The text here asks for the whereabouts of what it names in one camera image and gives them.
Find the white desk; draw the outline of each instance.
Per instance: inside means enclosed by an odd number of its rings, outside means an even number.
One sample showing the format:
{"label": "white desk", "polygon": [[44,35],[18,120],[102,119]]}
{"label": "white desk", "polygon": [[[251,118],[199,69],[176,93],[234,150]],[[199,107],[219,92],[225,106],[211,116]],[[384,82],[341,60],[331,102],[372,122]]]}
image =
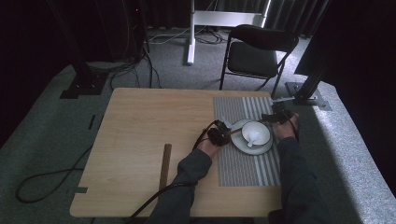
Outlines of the white desk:
{"label": "white desk", "polygon": [[194,63],[195,53],[195,25],[228,26],[234,27],[240,24],[251,24],[263,27],[267,18],[268,8],[271,0],[266,2],[262,13],[221,12],[221,11],[195,11],[194,0],[191,0],[191,36],[189,46],[189,57],[187,64]]}

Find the cable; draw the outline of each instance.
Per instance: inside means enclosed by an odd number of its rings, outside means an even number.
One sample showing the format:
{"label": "cable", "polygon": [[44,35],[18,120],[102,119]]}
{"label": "cable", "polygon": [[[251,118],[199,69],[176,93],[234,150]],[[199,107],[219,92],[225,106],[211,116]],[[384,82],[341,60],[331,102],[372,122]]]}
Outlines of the cable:
{"label": "cable", "polygon": [[201,141],[199,141],[199,142],[202,143],[202,142],[204,142],[205,140],[209,140],[209,138],[207,137],[207,138],[201,139]]}
{"label": "cable", "polygon": [[297,142],[300,143],[299,131],[296,129],[293,122],[291,122],[291,120],[290,120],[292,117],[289,119],[288,115],[286,115],[284,111],[282,111],[282,114],[288,119],[288,122],[290,123],[291,128],[293,129],[294,136],[296,137]]}
{"label": "cable", "polygon": [[134,76],[136,77],[136,87],[140,88],[140,81],[139,81],[139,75],[136,72],[136,69],[133,70]]}
{"label": "cable", "polygon": [[137,209],[134,212],[134,214],[131,215],[125,223],[131,223],[133,221],[133,219],[136,218],[137,215],[139,215],[143,211],[143,209],[145,209],[152,201],[154,201],[154,199],[158,198],[158,196],[160,196],[164,192],[168,191],[169,189],[179,188],[179,187],[193,187],[193,186],[196,186],[197,184],[198,184],[198,182],[195,182],[195,183],[175,183],[175,184],[168,185],[168,186],[166,186],[163,189],[160,189],[159,191],[157,191],[157,193],[155,193],[153,196],[151,196],[151,198],[149,198],[142,206],[140,206],[140,208]]}
{"label": "cable", "polygon": [[[44,199],[48,198],[51,194],[53,194],[53,193],[64,183],[64,181],[66,180],[66,178],[69,177],[70,174],[71,174],[73,171],[83,171],[83,170],[84,170],[84,169],[76,168],[76,166],[77,166],[77,164],[81,161],[81,159],[82,159],[91,149],[92,149],[92,146],[88,147],[88,148],[84,151],[84,153],[78,158],[78,160],[75,162],[75,164],[72,166],[72,168],[70,168],[70,169],[65,169],[65,170],[60,170],[60,171],[54,171],[54,172],[49,172],[49,173],[44,173],[44,174],[38,174],[38,175],[31,175],[31,176],[27,177],[26,179],[24,179],[24,180],[18,185],[17,190],[15,191],[15,197],[16,197],[17,200],[18,200],[19,202],[21,202],[21,203],[38,203],[38,202],[41,202],[41,201],[43,201]],[[36,177],[40,177],[40,176],[44,176],[44,175],[56,175],[56,174],[63,173],[63,172],[68,172],[68,173],[64,176],[64,178],[59,182],[59,184],[58,184],[54,189],[52,189],[50,192],[48,192],[48,193],[45,194],[44,196],[39,197],[39,198],[37,198],[37,199],[24,199],[24,198],[22,198],[20,191],[21,191],[22,187],[23,187],[28,181],[30,181],[30,180],[32,180],[32,179],[34,179],[34,178],[36,178]]]}
{"label": "cable", "polygon": [[111,89],[111,91],[114,91],[114,86],[113,86],[113,81],[114,81],[114,78],[116,78],[116,77],[122,77],[122,76],[125,76],[125,75],[127,75],[128,73],[130,73],[131,71],[134,71],[135,69],[134,69],[134,67],[131,67],[131,68],[129,68],[128,70],[126,70],[124,73],[122,73],[122,74],[118,74],[118,73],[115,73],[111,78],[110,78],[110,89]]}
{"label": "cable", "polygon": [[[161,43],[152,43],[152,42],[150,42],[150,44],[157,44],[157,45],[165,44],[165,43],[167,43],[167,42],[169,42],[169,41],[175,39],[176,37],[178,37],[178,36],[180,36],[180,35],[183,35],[183,34],[186,33],[188,30],[190,30],[190,28],[184,30],[183,32],[181,32],[181,33],[178,34],[178,35],[174,35],[173,37],[171,37],[171,38],[169,38],[169,39],[167,39],[166,41],[163,41],[163,42],[161,42]],[[165,35],[156,35],[156,36],[152,37],[150,40],[153,40],[154,38],[157,38],[158,36],[165,36]]]}
{"label": "cable", "polygon": [[209,41],[209,40],[205,40],[205,39],[202,39],[202,38],[199,38],[199,37],[195,37],[195,39],[198,41],[198,42],[200,42],[200,43],[203,43],[203,44],[211,44],[211,45],[217,45],[217,44],[221,44],[221,43],[226,43],[227,42],[227,40],[226,39],[224,39],[224,37],[222,37],[222,35],[220,35],[220,34],[216,34],[216,33],[214,33],[213,31],[210,31],[209,32],[211,35],[213,35],[215,38],[216,38],[216,40],[215,41]]}
{"label": "cable", "polygon": [[126,41],[126,47],[125,47],[125,51],[124,51],[123,54],[122,54],[122,58],[124,58],[124,57],[125,57],[125,54],[126,54],[126,51],[127,51],[128,48],[129,48],[129,33],[130,33],[130,31],[129,31],[129,19],[128,19],[128,14],[127,14],[127,12],[126,12],[126,6],[125,6],[124,0],[122,0],[122,7],[123,7],[123,9],[124,9],[125,18],[126,18],[126,26],[127,26],[127,41]]}
{"label": "cable", "polygon": [[136,65],[137,63],[123,63],[119,66],[111,67],[111,68],[100,68],[100,67],[95,67],[92,65],[88,65],[94,73],[112,73],[112,72],[120,72],[124,69],[128,69],[133,65]]}
{"label": "cable", "polygon": [[149,70],[149,76],[152,77],[152,73],[153,73],[153,71],[154,71],[155,74],[156,74],[156,76],[157,76],[157,84],[158,84],[158,86],[160,87],[160,89],[162,89],[163,87],[161,86],[160,75],[158,74],[157,69],[155,69],[154,66],[152,65],[152,61],[151,61],[151,59],[150,59],[150,57],[149,57],[149,54],[146,52],[145,49],[143,49],[143,51],[144,51],[145,54],[146,54],[145,60],[148,62],[148,66],[149,66],[149,69],[150,69],[150,70]]}
{"label": "cable", "polygon": [[198,144],[200,142],[202,142],[202,138],[204,137],[204,135],[209,131],[209,128],[212,127],[213,124],[215,124],[215,120],[213,122],[211,122],[205,129],[202,130],[202,133],[199,135],[199,137],[197,138],[197,140],[195,141],[194,146],[192,147],[192,150],[195,150],[198,147]]}

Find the saucer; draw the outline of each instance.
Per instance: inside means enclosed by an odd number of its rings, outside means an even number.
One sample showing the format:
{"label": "saucer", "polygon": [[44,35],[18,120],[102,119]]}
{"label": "saucer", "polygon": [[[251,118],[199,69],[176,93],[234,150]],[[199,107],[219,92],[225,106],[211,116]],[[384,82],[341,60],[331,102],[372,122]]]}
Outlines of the saucer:
{"label": "saucer", "polygon": [[[237,121],[233,127],[231,128],[231,131],[237,130],[242,128],[246,123],[253,121],[252,119],[241,119]],[[273,136],[270,134],[270,140],[261,146],[253,146],[253,147],[248,147],[248,142],[245,140],[244,136],[242,135],[242,132],[237,132],[231,134],[231,140],[233,141],[233,144],[239,148],[241,151],[249,154],[249,155],[260,155],[265,152],[267,152],[273,144]]]}

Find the wooden table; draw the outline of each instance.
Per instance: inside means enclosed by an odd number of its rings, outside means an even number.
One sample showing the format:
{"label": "wooden table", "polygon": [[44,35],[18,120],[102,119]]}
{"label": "wooden table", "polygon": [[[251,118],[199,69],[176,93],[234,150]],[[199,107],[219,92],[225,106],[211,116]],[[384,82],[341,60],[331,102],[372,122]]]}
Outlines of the wooden table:
{"label": "wooden table", "polygon": [[[269,97],[262,91],[116,89],[76,193],[74,217],[128,217],[159,189],[165,144],[172,145],[167,183],[214,120],[213,97]],[[280,208],[280,187],[219,187],[218,163],[195,191],[192,217],[266,217]],[[141,214],[148,217],[156,201]]]}

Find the striped placemat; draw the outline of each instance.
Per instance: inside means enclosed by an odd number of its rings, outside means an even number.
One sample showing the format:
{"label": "striped placemat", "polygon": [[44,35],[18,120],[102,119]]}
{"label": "striped placemat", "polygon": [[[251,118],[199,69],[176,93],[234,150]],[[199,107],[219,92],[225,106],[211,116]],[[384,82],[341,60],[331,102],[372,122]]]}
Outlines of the striped placemat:
{"label": "striped placemat", "polygon": [[[262,113],[272,114],[271,98],[261,97],[215,97],[215,119],[226,118],[231,123],[240,119],[260,119]],[[279,156],[274,137],[272,148],[258,156],[248,155],[239,150],[232,142],[218,155],[219,185],[221,187],[241,186],[280,186]]]}

